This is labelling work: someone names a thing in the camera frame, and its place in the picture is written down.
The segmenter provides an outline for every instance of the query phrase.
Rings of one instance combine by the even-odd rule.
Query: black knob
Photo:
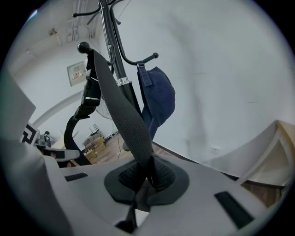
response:
[[[86,53],[89,54],[92,51],[92,48],[90,47],[89,43],[87,42],[80,42],[78,45],[78,52],[79,53]]]

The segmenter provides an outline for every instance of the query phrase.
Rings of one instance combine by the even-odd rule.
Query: wall outlet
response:
[[[218,155],[220,152],[220,148],[211,146],[211,153],[214,155]]]

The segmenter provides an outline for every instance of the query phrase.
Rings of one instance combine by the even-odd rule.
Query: black rectangular slot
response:
[[[238,229],[249,224],[254,218],[228,193],[220,192],[214,195]]]
[[[73,180],[77,180],[77,179],[81,179],[81,178],[84,178],[84,177],[87,177],[88,174],[86,173],[79,173],[79,174],[75,174],[75,175],[68,175],[68,176],[65,176],[65,180],[67,182],[69,181],[73,181]]]

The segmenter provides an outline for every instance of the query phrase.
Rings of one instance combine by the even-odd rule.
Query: black rubber base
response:
[[[123,149],[124,149],[124,151],[126,151],[126,152],[130,152],[130,150],[129,150],[129,148],[127,147],[127,144],[124,142],[123,143]]]

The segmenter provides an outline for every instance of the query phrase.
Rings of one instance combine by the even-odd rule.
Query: white ceiling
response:
[[[73,3],[80,12],[82,4],[86,4],[86,11],[94,11],[98,6],[98,0],[49,0],[38,13],[32,17],[21,29],[13,46],[10,49],[7,65],[12,75],[16,74],[24,65],[45,51],[58,47],[56,36],[50,36],[49,31],[55,28],[62,44],[67,43],[67,35],[71,33]],[[88,37],[89,31],[85,27],[91,16],[77,18],[79,38]],[[94,20],[89,25],[93,28]]]

